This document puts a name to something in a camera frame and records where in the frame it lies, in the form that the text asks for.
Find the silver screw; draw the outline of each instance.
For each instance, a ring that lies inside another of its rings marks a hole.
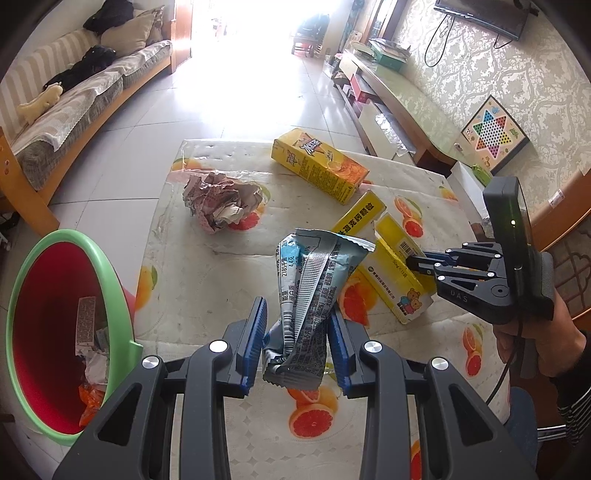
[[[214,342],[211,342],[209,344],[209,349],[215,353],[221,353],[226,348],[228,348],[228,344],[226,342],[224,342],[223,340],[215,340]]]
[[[370,340],[369,342],[365,342],[363,348],[365,348],[370,353],[378,353],[382,351],[382,344],[380,342],[376,342],[375,340]]]
[[[447,370],[447,367],[449,367],[449,362],[438,356],[437,358],[431,360],[431,365],[437,370]]]
[[[150,355],[142,360],[142,367],[154,368],[154,367],[157,367],[159,363],[160,363],[160,360],[158,359],[157,356]]]

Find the orange plastic bag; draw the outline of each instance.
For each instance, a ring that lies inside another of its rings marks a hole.
[[[84,405],[86,405],[86,409],[80,417],[80,422],[78,425],[81,427],[86,427],[94,418],[96,412],[99,411],[100,406],[103,404],[105,392],[97,390],[89,384],[83,384],[78,386],[78,395],[80,395],[80,399]]]

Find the jeans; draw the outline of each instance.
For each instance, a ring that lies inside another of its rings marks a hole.
[[[511,387],[511,414],[505,428],[521,453],[535,468],[538,461],[538,427],[534,401],[522,388]]]

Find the juice carton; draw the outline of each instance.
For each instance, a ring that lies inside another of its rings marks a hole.
[[[330,231],[375,242],[373,222],[385,211],[385,203],[368,190]]]
[[[396,256],[403,262],[408,257],[422,257],[424,255],[420,247],[389,213],[384,213],[375,222],[375,233],[386,242]],[[437,286],[433,277],[417,272],[413,272],[413,274],[421,282],[429,295],[435,295],[437,293]]]
[[[271,158],[331,195],[343,205],[369,170],[300,128],[273,142]]]
[[[431,295],[381,236],[375,250],[357,267],[402,324],[422,314],[433,303]]]

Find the person's arm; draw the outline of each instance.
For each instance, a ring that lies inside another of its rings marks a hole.
[[[554,294],[554,318],[525,320],[522,335],[535,340],[540,372],[558,390],[558,410],[567,426],[567,436],[576,445],[591,420],[591,342],[575,327],[564,300]],[[517,334],[516,320],[495,325],[496,346],[506,362]]]

